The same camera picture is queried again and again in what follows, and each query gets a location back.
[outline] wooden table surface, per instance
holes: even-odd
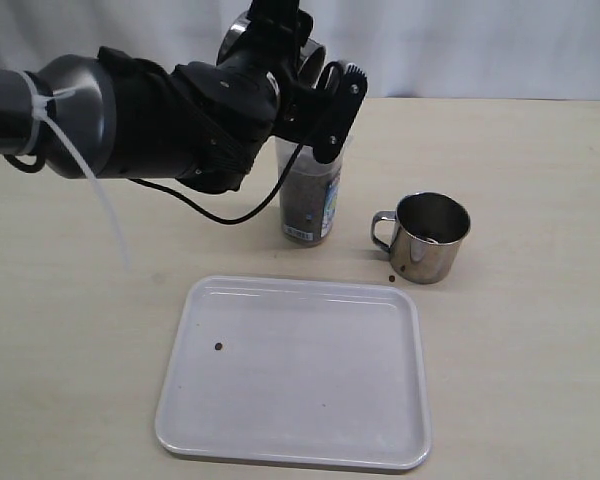
[[[369,100],[354,137],[315,249],[282,237],[275,205],[223,227],[106,181],[130,273],[88,183],[0,158],[0,480],[364,478],[178,460],[153,419],[192,284],[388,285],[371,217],[421,190],[463,203],[473,228],[444,282],[394,284],[419,309],[434,430],[410,476],[600,478],[600,103]],[[191,196],[237,216],[275,175],[268,144],[241,192]]]

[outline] white backdrop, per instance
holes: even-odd
[[[213,62],[249,0],[0,0],[0,66],[100,45]],[[374,96],[600,99],[600,0],[302,0]]]

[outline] plastic tray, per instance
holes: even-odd
[[[389,287],[207,278],[188,295],[155,428],[178,455],[413,468],[431,447],[415,305]]]

